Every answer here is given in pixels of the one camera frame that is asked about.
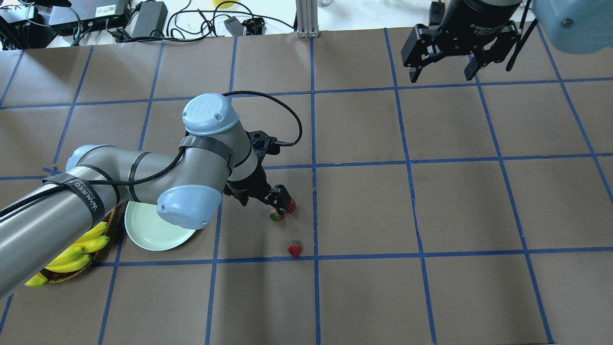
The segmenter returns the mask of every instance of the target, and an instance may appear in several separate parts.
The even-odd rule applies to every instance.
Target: light green plate
[[[130,201],[124,218],[126,231],[137,246],[153,251],[168,250],[187,241],[196,230],[167,223],[158,216],[156,205]]]

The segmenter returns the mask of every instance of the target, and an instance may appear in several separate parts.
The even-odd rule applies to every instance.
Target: black electronic device
[[[160,37],[168,15],[166,5],[161,1],[141,3],[139,16],[132,31],[132,37]]]
[[[45,48],[56,36],[48,27],[49,17],[34,6],[0,14],[0,42],[3,50]]]
[[[262,17],[249,18],[242,23],[237,17],[230,17],[224,20],[224,25],[233,36],[253,36],[262,34],[265,22]]]
[[[109,28],[125,26],[130,19],[128,0],[73,0],[72,7],[54,7],[49,25],[60,36],[70,36],[75,31],[77,16],[81,24],[88,25],[90,31],[104,30],[109,20]]]
[[[38,9],[34,6],[21,7],[7,12],[0,12],[0,17],[4,18],[8,24],[19,24],[33,20],[38,16]]]

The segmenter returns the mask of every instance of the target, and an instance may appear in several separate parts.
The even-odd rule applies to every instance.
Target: power adapter
[[[144,1],[140,4],[132,37],[161,37],[168,9],[162,1]]]

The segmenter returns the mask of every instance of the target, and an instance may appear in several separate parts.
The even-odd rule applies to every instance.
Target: banana
[[[98,236],[94,239],[90,239],[89,241],[77,243],[78,246],[85,248],[84,254],[93,253],[97,250],[101,250],[104,246],[109,243],[108,236]]]
[[[63,251],[58,255],[52,262],[50,262],[47,266],[58,266],[63,265],[65,263],[69,263],[79,258],[79,255],[85,253],[85,248],[81,246],[70,246],[68,249]]]
[[[34,277],[30,278],[30,280],[28,280],[24,285],[29,286],[29,287],[43,286],[47,283],[47,280],[48,279],[45,276],[43,276],[42,273],[38,272],[36,273]]]
[[[71,261],[69,263],[65,263],[63,265],[57,266],[46,266],[45,268],[49,271],[57,272],[57,273],[68,273],[74,272],[82,269],[87,265],[87,263],[91,260],[91,256],[84,254],[78,257],[76,260]]]
[[[109,228],[108,223],[100,222],[98,223],[98,225],[93,227],[90,231],[87,231],[85,234],[83,234],[83,236],[79,237],[79,239],[76,240],[75,243],[81,243],[81,242],[89,241],[90,239],[94,239],[102,235],[105,231],[107,231],[108,228]]]

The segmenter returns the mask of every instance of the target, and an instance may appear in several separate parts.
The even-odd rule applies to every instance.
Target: strawberry
[[[302,253],[302,244],[300,241],[290,241],[287,244],[287,252],[290,253],[294,258],[298,258],[300,253]]]

